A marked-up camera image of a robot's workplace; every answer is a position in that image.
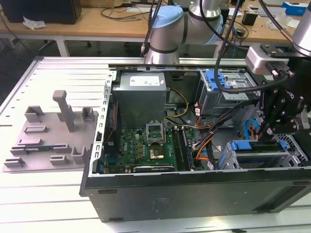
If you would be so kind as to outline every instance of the black box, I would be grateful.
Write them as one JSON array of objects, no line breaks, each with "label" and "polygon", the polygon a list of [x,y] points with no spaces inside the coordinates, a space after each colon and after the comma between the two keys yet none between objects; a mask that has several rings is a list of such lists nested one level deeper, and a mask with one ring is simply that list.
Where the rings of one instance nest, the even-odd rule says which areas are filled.
[{"label": "black box", "polygon": [[245,12],[242,18],[242,24],[253,26],[256,21],[257,16],[258,16],[257,13]]},{"label": "black box", "polygon": [[11,23],[33,21],[75,24],[81,15],[80,0],[0,0],[5,16]]}]

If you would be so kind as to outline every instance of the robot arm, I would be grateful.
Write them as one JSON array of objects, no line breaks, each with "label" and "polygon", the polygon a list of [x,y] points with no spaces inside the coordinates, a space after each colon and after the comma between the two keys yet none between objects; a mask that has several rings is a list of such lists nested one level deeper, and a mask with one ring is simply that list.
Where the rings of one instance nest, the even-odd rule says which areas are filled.
[{"label": "robot arm", "polygon": [[[203,0],[204,14],[210,25],[221,31],[223,20],[219,9],[220,0]],[[178,45],[205,45],[216,39],[200,13],[199,0],[183,13],[179,6],[160,8],[150,36],[147,64],[178,64]]]},{"label": "robot arm", "polygon": [[293,43],[262,44],[251,47],[246,63],[256,74],[272,74],[274,79],[288,75],[277,88],[261,92],[259,109],[262,124],[257,130],[259,140],[274,134],[310,131],[311,119],[311,3],[295,33]]}]

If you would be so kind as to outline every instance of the white paper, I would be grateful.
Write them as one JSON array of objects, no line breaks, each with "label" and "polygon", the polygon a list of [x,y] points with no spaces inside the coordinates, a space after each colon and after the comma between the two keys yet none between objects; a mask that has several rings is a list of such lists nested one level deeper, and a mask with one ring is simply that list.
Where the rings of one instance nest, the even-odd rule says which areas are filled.
[{"label": "white paper", "polygon": [[300,20],[292,19],[291,21],[287,22],[286,26],[289,26],[291,28],[297,28],[299,23]]},{"label": "white paper", "polygon": [[[235,10],[234,7],[229,8],[229,16],[233,16],[234,10]],[[241,16],[241,15],[242,15],[242,13],[240,11],[238,11],[237,16]]]},{"label": "white paper", "polygon": [[27,19],[24,17],[23,25],[25,25],[27,28],[30,28],[31,30],[38,29],[38,28],[46,28],[44,21],[33,21],[30,19]]},{"label": "white paper", "polygon": [[130,86],[160,86],[159,76],[132,76]]}]

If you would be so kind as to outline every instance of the gray plastic part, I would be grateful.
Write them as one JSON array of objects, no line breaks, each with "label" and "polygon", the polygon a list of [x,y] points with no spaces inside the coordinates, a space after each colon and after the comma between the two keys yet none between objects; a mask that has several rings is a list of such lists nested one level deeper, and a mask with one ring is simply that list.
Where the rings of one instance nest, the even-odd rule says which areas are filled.
[{"label": "gray plastic part", "polygon": [[25,112],[25,117],[29,123],[40,123],[39,116],[43,115],[40,106],[29,106]]},{"label": "gray plastic part", "polygon": [[[39,106],[31,107],[31,111],[41,109]],[[98,113],[92,108],[83,108],[80,112],[72,112],[75,125],[74,132],[68,132],[65,122],[61,122],[57,113],[39,113],[39,122],[25,122],[11,149],[13,154],[10,159],[23,160],[23,166],[5,165],[4,172],[25,172],[38,170],[67,170],[83,168],[87,152],[94,140]]]},{"label": "gray plastic part", "polygon": [[50,162],[53,166],[66,165],[69,163],[65,155],[52,155]]},{"label": "gray plastic part", "polygon": [[24,129],[24,132],[27,133],[45,133],[47,131],[47,127],[45,125],[39,126],[29,126]]},{"label": "gray plastic part", "polygon": [[84,164],[87,157],[87,149],[83,147],[82,152],[78,153],[77,148],[73,147],[71,156],[76,164]]},{"label": "gray plastic part", "polygon": [[10,150],[10,152],[14,156],[20,156],[20,155],[27,155],[28,154],[27,151],[24,150],[24,147],[21,147],[20,149],[12,149],[12,150]]},{"label": "gray plastic part", "polygon": [[91,107],[83,107],[81,114],[82,114],[82,118],[84,122],[88,120],[90,121],[95,120],[94,111],[93,111],[93,108]]},{"label": "gray plastic part", "polygon": [[68,144],[54,144],[54,151],[56,153],[70,153],[71,148]]},{"label": "gray plastic part", "polygon": [[17,144],[19,146],[34,146],[42,143],[41,138],[21,139]]},{"label": "gray plastic part", "polygon": [[67,93],[64,90],[56,90],[53,93],[53,100],[58,103],[62,117],[67,125],[69,132],[74,131],[73,111],[71,106],[66,102]]},{"label": "gray plastic part", "polygon": [[24,164],[25,162],[20,157],[13,159],[6,159],[4,162],[4,165],[7,167],[23,167]]}]

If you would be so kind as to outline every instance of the table leg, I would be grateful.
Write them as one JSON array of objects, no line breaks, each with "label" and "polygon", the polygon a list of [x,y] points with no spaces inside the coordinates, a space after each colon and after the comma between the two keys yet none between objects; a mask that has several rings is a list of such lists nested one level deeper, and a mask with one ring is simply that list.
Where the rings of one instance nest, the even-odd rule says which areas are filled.
[{"label": "table leg", "polygon": [[189,56],[190,45],[185,46],[185,56]]},{"label": "table leg", "polygon": [[97,51],[97,54],[100,54],[102,52],[100,41],[96,41],[96,51]]},{"label": "table leg", "polygon": [[66,41],[63,39],[56,39],[59,53],[62,57],[70,57]]},{"label": "table leg", "polygon": [[11,38],[3,38],[1,41],[11,50],[15,49],[15,45]]}]

